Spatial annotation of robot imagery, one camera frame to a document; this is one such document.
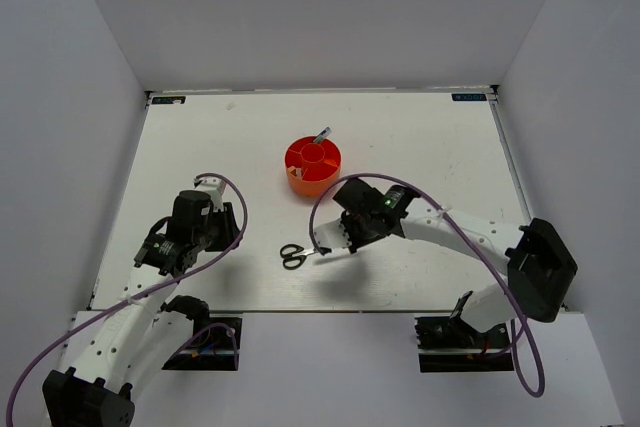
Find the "grey rectangular eraser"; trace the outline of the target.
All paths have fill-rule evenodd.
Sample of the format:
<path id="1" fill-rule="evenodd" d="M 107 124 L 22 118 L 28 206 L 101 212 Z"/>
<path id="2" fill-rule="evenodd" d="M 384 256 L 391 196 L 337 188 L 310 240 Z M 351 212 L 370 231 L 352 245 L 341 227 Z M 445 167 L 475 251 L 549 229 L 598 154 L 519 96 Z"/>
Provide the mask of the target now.
<path id="1" fill-rule="evenodd" d="M 302 169 L 295 166 L 290 166 L 287 168 L 287 173 L 290 174 L 294 178 L 302 177 Z"/>

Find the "black handled scissors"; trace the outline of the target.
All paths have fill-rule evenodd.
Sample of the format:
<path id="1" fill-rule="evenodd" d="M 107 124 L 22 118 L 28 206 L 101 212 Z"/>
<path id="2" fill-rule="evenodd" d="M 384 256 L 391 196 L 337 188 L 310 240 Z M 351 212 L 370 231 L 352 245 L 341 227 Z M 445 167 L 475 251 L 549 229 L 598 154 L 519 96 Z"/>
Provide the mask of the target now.
<path id="1" fill-rule="evenodd" d="M 303 248 L 298 244 L 285 244 L 280 248 L 279 254 L 282 259 L 282 266 L 287 270 L 300 268 L 308 257 L 318 254 L 315 248 Z"/>

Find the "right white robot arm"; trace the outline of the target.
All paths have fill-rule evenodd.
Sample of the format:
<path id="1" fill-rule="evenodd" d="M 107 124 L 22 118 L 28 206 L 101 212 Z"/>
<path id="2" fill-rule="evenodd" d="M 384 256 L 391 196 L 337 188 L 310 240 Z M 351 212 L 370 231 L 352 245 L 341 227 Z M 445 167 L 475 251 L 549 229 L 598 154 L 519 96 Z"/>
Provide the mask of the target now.
<path id="1" fill-rule="evenodd" d="M 555 321 L 577 264 L 554 226 L 534 218 L 516 226 L 445 210 L 416 189 L 395 184 L 385 193 L 361 179 L 334 194 L 339 219 L 314 229 L 324 250 L 350 253 L 390 236 L 437 244 L 491 266 L 494 284 L 468 291 L 447 319 L 432 321 L 428 345 L 476 348 L 494 327 L 524 316 Z"/>

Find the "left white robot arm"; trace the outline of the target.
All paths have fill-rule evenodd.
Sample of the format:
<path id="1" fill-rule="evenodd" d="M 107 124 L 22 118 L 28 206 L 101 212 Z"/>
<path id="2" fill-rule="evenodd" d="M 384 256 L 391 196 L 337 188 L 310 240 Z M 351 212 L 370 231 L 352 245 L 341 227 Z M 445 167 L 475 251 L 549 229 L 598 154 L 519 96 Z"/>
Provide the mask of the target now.
<path id="1" fill-rule="evenodd" d="M 175 198 L 172 213 L 156 222 L 134 257 L 124 305 L 105 316 L 81 354 L 43 383 L 54 426 L 128 426 L 134 398 L 169 357 L 199 346 L 211 334 L 205 301 L 178 295 L 180 277 L 200 253 L 225 252 L 240 234 L 225 186 L 200 182 Z"/>

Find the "blue gel pen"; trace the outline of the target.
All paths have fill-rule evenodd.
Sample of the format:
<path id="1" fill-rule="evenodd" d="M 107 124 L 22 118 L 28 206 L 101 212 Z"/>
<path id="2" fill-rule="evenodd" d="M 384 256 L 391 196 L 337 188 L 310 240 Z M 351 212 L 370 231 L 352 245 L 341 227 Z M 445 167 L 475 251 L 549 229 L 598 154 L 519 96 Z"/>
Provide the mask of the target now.
<path id="1" fill-rule="evenodd" d="M 332 129 L 330 127 L 325 127 L 313 140 L 313 142 L 315 144 L 320 144 L 321 142 L 323 142 L 325 139 L 327 139 L 329 137 L 329 135 L 331 134 Z"/>

